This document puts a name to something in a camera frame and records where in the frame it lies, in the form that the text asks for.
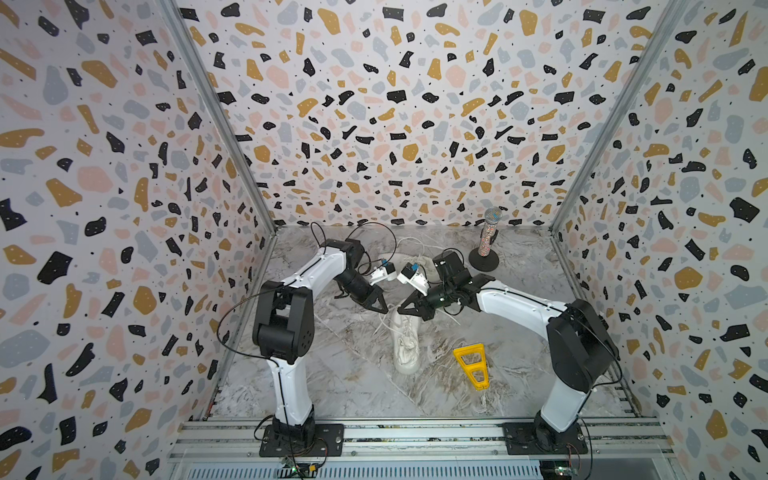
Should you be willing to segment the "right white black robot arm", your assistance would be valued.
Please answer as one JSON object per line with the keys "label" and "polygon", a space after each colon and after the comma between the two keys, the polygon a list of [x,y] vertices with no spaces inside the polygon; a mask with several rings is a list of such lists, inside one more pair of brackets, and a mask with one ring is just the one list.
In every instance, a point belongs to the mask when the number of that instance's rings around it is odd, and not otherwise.
{"label": "right white black robot arm", "polygon": [[556,381],[536,416],[536,428],[543,433],[568,431],[599,378],[618,361],[618,349],[589,302],[544,299],[485,274],[462,284],[447,281],[434,285],[424,293],[415,290],[397,311],[428,321],[438,309],[453,303],[509,320],[548,342]]}

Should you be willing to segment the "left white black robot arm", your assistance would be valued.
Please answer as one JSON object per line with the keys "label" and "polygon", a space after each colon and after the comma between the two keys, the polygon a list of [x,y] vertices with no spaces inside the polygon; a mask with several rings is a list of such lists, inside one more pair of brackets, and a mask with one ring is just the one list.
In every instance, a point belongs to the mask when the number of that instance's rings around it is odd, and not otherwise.
{"label": "left white black robot arm", "polygon": [[314,295],[336,283],[364,309],[388,312],[381,287],[358,272],[365,253],[356,239],[326,240],[298,272],[261,287],[252,340],[269,362],[273,377],[277,407],[272,428],[278,439],[306,445],[315,438],[314,405],[304,364],[315,337]]}

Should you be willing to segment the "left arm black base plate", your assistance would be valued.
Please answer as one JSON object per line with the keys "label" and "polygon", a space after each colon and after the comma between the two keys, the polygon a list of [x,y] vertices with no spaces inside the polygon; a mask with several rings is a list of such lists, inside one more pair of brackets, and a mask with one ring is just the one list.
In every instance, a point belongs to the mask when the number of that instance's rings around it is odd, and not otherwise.
{"label": "left arm black base plate", "polygon": [[340,457],[345,438],[343,423],[285,426],[272,423],[265,428],[259,449],[262,458]]}

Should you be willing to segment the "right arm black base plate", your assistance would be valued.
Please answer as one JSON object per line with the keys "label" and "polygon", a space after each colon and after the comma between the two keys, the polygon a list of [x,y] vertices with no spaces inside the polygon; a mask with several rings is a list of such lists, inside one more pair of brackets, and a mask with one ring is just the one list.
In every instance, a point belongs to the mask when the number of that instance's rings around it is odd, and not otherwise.
{"label": "right arm black base plate", "polygon": [[588,452],[586,436],[577,423],[564,432],[556,432],[546,422],[506,422],[501,428],[508,455],[582,455]]}

